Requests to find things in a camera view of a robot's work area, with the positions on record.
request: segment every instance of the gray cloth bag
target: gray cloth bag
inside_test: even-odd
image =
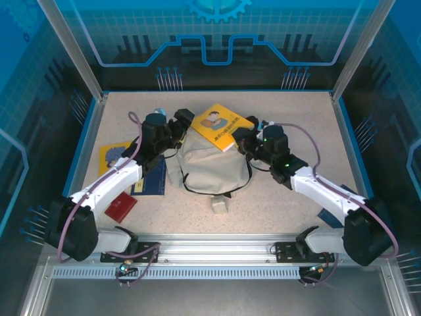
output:
[[[166,156],[175,152],[168,150]],[[166,169],[176,188],[195,196],[211,196],[215,213],[226,213],[224,196],[230,198],[245,189],[253,177],[249,162],[235,146],[223,152],[192,128],[177,154],[166,159]]]

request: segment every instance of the blue enclosure wall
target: blue enclosure wall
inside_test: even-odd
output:
[[[396,1],[343,95],[374,195],[404,248],[421,241],[420,15],[421,2]]]
[[[0,43],[0,306],[16,315],[41,250],[26,239],[42,243],[21,234],[43,230],[28,208],[61,195],[92,97],[36,1],[0,1]]]
[[[57,3],[105,90],[325,90],[377,0]]]

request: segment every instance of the beige speckled tabletop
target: beige speckled tabletop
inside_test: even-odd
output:
[[[336,184],[355,190],[355,182],[327,92],[115,92],[110,93],[89,161],[84,186],[99,176],[99,148],[133,140],[137,128],[127,117],[135,111],[141,120],[157,107],[172,116],[177,109],[202,113],[221,103],[238,114],[261,120],[290,122],[306,128],[320,147],[322,164],[318,172]],[[316,162],[306,136],[285,128],[291,152]],[[175,189],[167,176],[165,196],[136,197],[138,202],[122,226],[137,233],[238,233],[270,234],[301,232],[323,225],[317,217],[321,207],[310,199],[277,184],[266,172],[255,171],[250,186],[228,202],[228,214],[215,215],[208,197],[192,197]],[[115,226],[102,215],[98,226]]]

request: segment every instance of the enclosure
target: enclosure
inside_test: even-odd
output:
[[[2,315],[418,315],[420,14],[416,0],[0,2]],[[122,226],[161,248],[130,288],[99,254],[60,264],[50,203],[98,178],[101,146],[137,136],[127,113],[215,103],[308,130],[321,175],[385,202],[400,256],[341,255],[327,286],[305,288],[313,264],[277,263],[271,246],[332,223],[254,170],[225,214],[168,176],[164,196],[136,197]],[[307,137],[285,133],[314,165]]]

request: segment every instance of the red book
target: red book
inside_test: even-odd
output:
[[[123,192],[111,202],[105,214],[121,223],[136,203],[137,199]]]

